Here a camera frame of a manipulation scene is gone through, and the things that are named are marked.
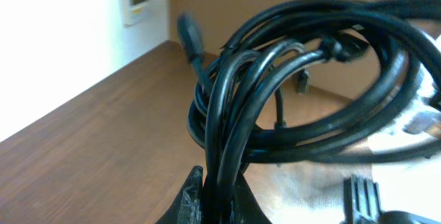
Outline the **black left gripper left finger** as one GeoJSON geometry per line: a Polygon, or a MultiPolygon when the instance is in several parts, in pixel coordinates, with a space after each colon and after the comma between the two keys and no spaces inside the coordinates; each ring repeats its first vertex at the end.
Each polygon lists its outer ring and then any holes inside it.
{"type": "Polygon", "coordinates": [[[203,193],[203,168],[194,166],[176,198],[156,224],[201,224],[201,197],[203,193]]]}

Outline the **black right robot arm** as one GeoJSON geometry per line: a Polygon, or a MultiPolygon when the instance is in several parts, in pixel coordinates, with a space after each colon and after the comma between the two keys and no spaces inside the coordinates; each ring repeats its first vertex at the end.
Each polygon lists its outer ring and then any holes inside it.
{"type": "Polygon", "coordinates": [[[382,210],[377,182],[352,175],[343,181],[344,224],[440,224],[403,211],[382,210]]]}

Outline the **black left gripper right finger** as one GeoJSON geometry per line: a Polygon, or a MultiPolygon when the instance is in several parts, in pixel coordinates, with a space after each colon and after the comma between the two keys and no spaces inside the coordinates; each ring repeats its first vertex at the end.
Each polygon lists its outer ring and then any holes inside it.
{"type": "Polygon", "coordinates": [[[271,224],[261,210],[242,172],[239,172],[234,186],[229,223],[271,224]]]}

